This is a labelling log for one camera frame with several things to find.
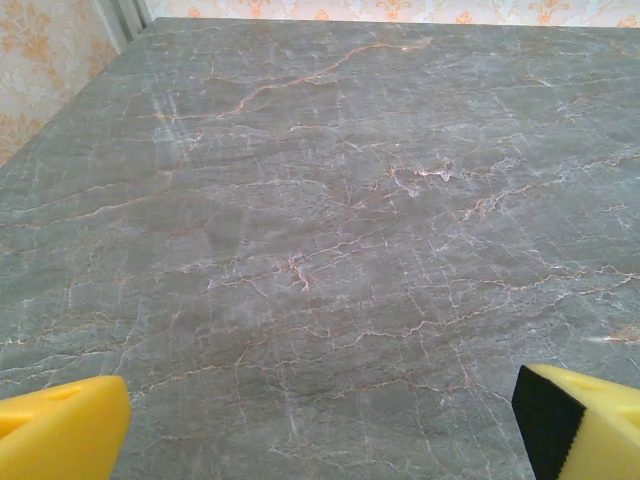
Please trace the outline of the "aluminium frame post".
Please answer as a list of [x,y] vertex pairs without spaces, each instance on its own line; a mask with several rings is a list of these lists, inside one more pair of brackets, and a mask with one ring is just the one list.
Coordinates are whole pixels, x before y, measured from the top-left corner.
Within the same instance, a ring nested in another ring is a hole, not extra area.
[[93,3],[118,54],[152,21],[147,0],[93,0]]

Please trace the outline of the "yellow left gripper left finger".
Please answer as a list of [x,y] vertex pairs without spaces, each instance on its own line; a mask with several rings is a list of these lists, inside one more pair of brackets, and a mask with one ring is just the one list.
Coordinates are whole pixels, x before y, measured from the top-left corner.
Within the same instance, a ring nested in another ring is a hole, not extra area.
[[130,421],[120,376],[0,399],[0,480],[110,480]]

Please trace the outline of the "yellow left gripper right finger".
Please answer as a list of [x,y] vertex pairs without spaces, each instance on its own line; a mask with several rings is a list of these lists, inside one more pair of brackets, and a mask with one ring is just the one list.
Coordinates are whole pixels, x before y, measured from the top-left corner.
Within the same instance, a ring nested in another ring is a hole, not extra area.
[[640,480],[640,390],[520,367],[511,405],[536,480]]

